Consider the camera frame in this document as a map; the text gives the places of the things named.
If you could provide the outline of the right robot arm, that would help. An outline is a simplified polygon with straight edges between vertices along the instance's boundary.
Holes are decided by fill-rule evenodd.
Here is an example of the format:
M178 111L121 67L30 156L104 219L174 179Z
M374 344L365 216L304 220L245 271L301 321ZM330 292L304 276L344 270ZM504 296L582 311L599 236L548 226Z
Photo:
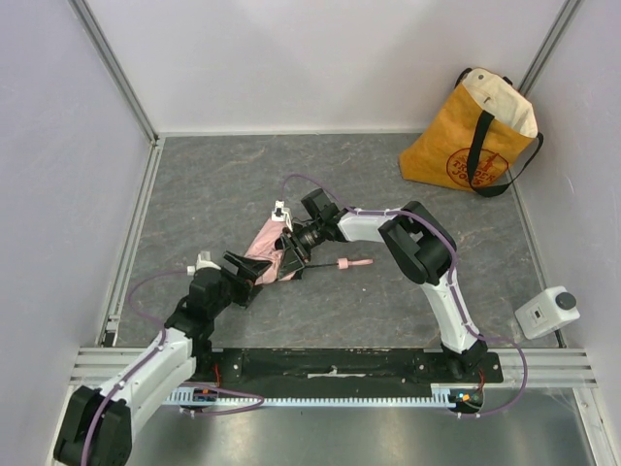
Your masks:
M326 241L385 245L400 271L421 286L437 320L447 370L456 379L474 371L487 345L465 305L457 279L456 246L450 235L418 202L397 210L341 209L318 188L302 199L310 220L295 222L281 201L272 220L274 242L283 252L278 277L298 275L310 267L311 251Z

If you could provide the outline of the pink folding umbrella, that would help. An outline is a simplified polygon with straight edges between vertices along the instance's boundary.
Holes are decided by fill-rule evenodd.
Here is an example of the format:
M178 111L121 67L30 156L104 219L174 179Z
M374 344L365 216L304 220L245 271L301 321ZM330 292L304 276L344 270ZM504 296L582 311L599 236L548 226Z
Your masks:
M285 226L284 222L268 219L251 242L245 257L253 260L269 261L271 266L256 281L257 284L270 284L279 281L278 272L283 258L283 251L276 248L276 241ZM351 260L346 257L329 261L326 264L310 265L310 268L337 267L346 270L357 266L371 265L372 259Z

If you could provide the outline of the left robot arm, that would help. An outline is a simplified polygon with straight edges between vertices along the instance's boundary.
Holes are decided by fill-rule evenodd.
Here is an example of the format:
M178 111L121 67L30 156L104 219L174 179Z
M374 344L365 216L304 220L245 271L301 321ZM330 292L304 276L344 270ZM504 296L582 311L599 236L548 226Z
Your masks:
M247 306L272 261L226 252L231 272L199 256L188 291L151 344L115 377L71 395L52 451L63 465L124 465L147 421L199 369L212 370L214 321Z

